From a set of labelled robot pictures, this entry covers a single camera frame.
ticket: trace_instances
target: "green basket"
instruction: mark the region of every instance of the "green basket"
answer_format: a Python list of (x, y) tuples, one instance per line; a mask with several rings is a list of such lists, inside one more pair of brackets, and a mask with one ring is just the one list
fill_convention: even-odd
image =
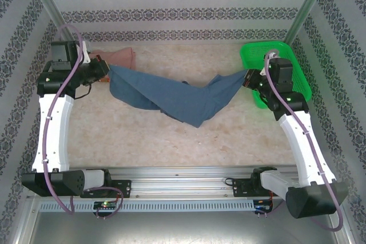
[[(292, 81), (294, 91), (302, 93), (306, 101), (311, 98), (311, 89), (304, 76), (301, 67), (293, 54), (292, 49), (287, 44), (280, 41), (256, 42), (245, 44), (240, 50), (240, 56), (244, 68), (263, 69), (264, 55), (271, 49), (277, 49), (280, 57), (289, 59), (293, 65)], [(252, 91), (254, 102), (258, 108), (267, 109), (267, 105), (260, 99), (257, 91)]]

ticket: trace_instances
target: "blue cloth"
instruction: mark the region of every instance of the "blue cloth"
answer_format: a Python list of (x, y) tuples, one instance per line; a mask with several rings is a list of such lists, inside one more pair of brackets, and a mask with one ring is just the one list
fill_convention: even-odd
[(144, 110), (160, 110), (194, 127), (225, 107), (244, 82), (246, 70), (215, 76), (205, 87), (110, 65), (110, 92), (127, 104)]

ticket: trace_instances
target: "purple cable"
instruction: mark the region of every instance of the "purple cable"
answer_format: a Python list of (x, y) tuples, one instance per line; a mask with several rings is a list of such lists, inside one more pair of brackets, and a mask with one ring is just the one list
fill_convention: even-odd
[(341, 212), (341, 208), (339, 206), (339, 203), (337, 201), (337, 198), (324, 174), (324, 170), (323, 170), (323, 167), (321, 166), (321, 163), (320, 163), (320, 160), (319, 160), (319, 157), (318, 155), (316, 154), (316, 150), (315, 150), (315, 147), (314, 147), (314, 143), (312, 141), (312, 138), (309, 134), (309, 131), (307, 130), (307, 128), (305, 127), (305, 125), (301, 122), (300, 118), (295, 114), (295, 112), (290, 108), (290, 106), (284, 101), (284, 99), (281, 97), (281, 95), (279, 94), (279, 92), (276, 90), (276, 87), (274, 86), (273, 82), (272, 82), (272, 79), (270, 78), (270, 75), (269, 75), (269, 55), (270, 53), (272, 52), (269, 51), (266, 56), (265, 56), (265, 64), (264, 64), (264, 69), (265, 69), (265, 73), (266, 73), (266, 76), (267, 76), (267, 79), (268, 79), (268, 83), (270, 85), (270, 88), (273, 90), (273, 93), (276, 95), (276, 97), (278, 98), (278, 100), (284, 105), (284, 107), (290, 112), (290, 114), (294, 117), (294, 119), (297, 121), (297, 123), (300, 125), (300, 127), (302, 128), (304, 134), (307, 136), (307, 139), (308, 139), (308, 142), (309, 142), (309, 145), (310, 145), (310, 148), (311, 148), (311, 152), (313, 153), (313, 156), (314, 156), (314, 159), (315, 159), (315, 162), (316, 162), (316, 165), (319, 169), (319, 173), (329, 191), (329, 194), (331, 195), (331, 198), (333, 200), (333, 203), (334, 205), (336, 206), (336, 210), (337, 210), (337, 213), (338, 213), (338, 218), (339, 218), (339, 224), (337, 227), (335, 228), (329, 228), (328, 226), (318, 222), (317, 220), (315, 219), (312, 219), (314, 223), (316, 223), (317, 225), (319, 225), (321, 228), (325, 229), (325, 230), (328, 230), (328, 231), (339, 231), (342, 229), (343, 227), (343, 215), (342, 215), (342, 212)]
[(121, 203), (118, 205), (118, 207), (115, 209), (115, 211), (114, 211), (114, 212), (112, 212), (110, 215), (108, 215), (108, 216), (106, 216), (106, 217), (100, 217), (100, 216), (98, 215), (98, 213), (99, 213), (99, 210), (100, 210), (101, 208), (98, 208), (98, 209), (97, 209), (97, 212), (96, 212), (96, 216), (97, 216), (97, 218), (98, 218), (98, 219), (99, 219), (99, 218), (103, 218), (104, 220), (106, 220), (106, 219), (111, 218), (112, 216), (114, 216), (115, 214), (117, 214), (117, 213), (118, 213), (118, 211), (119, 211), (119, 210), (120, 210), (120, 208), (122, 207), (122, 203), (123, 203), (123, 201), (124, 201), (124, 194), (123, 194), (123, 192), (122, 192), (120, 189), (113, 188), (113, 187), (96, 187), (96, 188), (90, 188), (90, 189), (88, 189), (87, 191), (98, 191), (98, 190), (112, 190), (112, 191), (116, 191), (116, 192), (118, 192), (118, 193), (120, 193), (120, 194), (121, 194)]
[(47, 187), (52, 195), (52, 197), (56, 200), (56, 202), (61, 206), (61, 208), (67, 212), (68, 214), (73, 214), (75, 212), (74, 209), (74, 203), (73, 203), (73, 197), (70, 197), (70, 208), (71, 210), (69, 210), (65, 204), (63, 204), (63, 202), (60, 200), (60, 198), (57, 196), (56, 192), (54, 191), (51, 181), (50, 181), (50, 177), (48, 175), (48, 166), (47, 166), (47, 152), (46, 152), (46, 146), (47, 146), (47, 132), (48, 132), (48, 126), (50, 124), (50, 118), (52, 116), (52, 111), (55, 107), (56, 101), (58, 99), (58, 97), (60, 96), (60, 94), (62, 93), (62, 91), (64, 90), (64, 88), (66, 87), (66, 85), (69, 83), (69, 81), (71, 80), (71, 78), (73, 77), (73, 75), (75, 74), (76, 70), (78, 69), (79, 63), (81, 62), (82, 59), (82, 51), (83, 51), (83, 44), (82, 44), (82, 37), (80, 32), (71, 24), (64, 24), (62, 26), (59, 27), (58, 32), (60, 32), (62, 29), (66, 28), (66, 27), (70, 27), (72, 29), (75, 30), (75, 33), (78, 37), (79, 40), (79, 53), (78, 53), (78, 58), (75, 62), (74, 67), (72, 68), (70, 74), (67, 76), (67, 78), (65, 79), (65, 81), (63, 82), (63, 84), (61, 85), (61, 87), (58, 89), (55, 97), (52, 100), (50, 109), (48, 110), (47, 113), (47, 118), (46, 118), (46, 122), (45, 122), (45, 127), (43, 129), (43, 140), (42, 140), (42, 158), (43, 158), (43, 170), (45, 173), (45, 180), (46, 180), (46, 184)]

